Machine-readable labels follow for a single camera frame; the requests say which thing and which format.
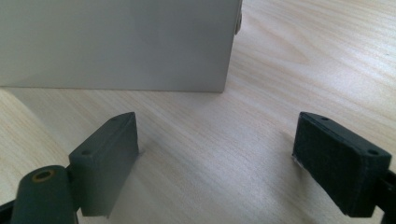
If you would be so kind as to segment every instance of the clamp jaw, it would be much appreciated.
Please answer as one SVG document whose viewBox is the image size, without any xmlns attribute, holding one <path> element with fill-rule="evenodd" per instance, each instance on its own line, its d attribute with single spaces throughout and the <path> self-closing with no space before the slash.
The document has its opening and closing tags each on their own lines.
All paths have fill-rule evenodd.
<svg viewBox="0 0 396 224">
<path fill-rule="evenodd" d="M 345 215 L 371 217 L 379 206 L 382 223 L 396 223 L 396 175 L 387 151 L 331 119 L 303 112 L 293 157 Z"/>
<path fill-rule="evenodd" d="M 16 200 L 0 206 L 0 224 L 75 224 L 79 208 L 108 217 L 138 154 L 134 113 L 110 119 L 69 155 L 67 168 L 26 175 Z"/>
</svg>

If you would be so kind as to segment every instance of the metal panel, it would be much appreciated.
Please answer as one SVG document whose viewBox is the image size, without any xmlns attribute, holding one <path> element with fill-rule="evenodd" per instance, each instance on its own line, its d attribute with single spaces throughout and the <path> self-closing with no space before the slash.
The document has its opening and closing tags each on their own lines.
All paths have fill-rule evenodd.
<svg viewBox="0 0 396 224">
<path fill-rule="evenodd" d="M 0 1 L 0 86 L 222 91 L 240 4 Z"/>
</svg>

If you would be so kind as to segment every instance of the black plastic part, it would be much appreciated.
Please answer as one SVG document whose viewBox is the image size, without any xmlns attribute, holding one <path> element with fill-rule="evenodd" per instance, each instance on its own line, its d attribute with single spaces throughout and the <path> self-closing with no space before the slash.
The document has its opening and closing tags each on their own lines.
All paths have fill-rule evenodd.
<svg viewBox="0 0 396 224">
<path fill-rule="evenodd" d="M 14 201 L 5 203 L 0 206 L 0 224 L 9 224 L 12 216 Z"/>
<path fill-rule="evenodd" d="M 389 171 L 385 178 L 379 180 L 375 201 L 385 212 L 382 223 L 396 223 L 396 174 Z"/>
<path fill-rule="evenodd" d="M 11 224 L 75 224 L 76 221 L 67 172 L 62 166 L 40 168 L 21 180 Z"/>
<path fill-rule="evenodd" d="M 134 113 L 106 122 L 69 155 L 75 210 L 109 216 L 139 154 Z"/>
<path fill-rule="evenodd" d="M 350 217 L 371 217 L 375 187 L 388 173 L 391 156 L 347 128 L 302 112 L 293 156 Z"/>
</svg>

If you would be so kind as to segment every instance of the light wood grain surface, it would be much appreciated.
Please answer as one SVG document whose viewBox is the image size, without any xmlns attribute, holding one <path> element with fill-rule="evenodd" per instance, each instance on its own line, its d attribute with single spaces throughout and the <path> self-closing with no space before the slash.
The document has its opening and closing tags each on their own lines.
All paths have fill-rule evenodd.
<svg viewBox="0 0 396 224">
<path fill-rule="evenodd" d="M 222 94 L 1 89 L 0 203 L 134 111 L 143 152 L 113 217 L 81 223 L 379 223 L 380 209 L 345 217 L 291 152 L 309 111 L 396 155 L 396 2 L 245 0 L 243 12 Z"/>
</svg>

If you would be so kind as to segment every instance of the table surface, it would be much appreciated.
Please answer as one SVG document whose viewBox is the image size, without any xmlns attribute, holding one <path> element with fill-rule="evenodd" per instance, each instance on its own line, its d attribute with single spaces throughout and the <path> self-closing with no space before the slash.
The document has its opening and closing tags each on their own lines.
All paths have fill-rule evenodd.
<svg viewBox="0 0 396 224">
<path fill-rule="evenodd" d="M 114 216 L 80 223 L 379 223 L 378 208 L 345 217 L 291 152 L 309 111 L 396 155 L 396 1 L 245 0 L 243 12 L 222 94 L 1 89 L 0 203 L 134 111 L 142 155 Z"/>
</svg>

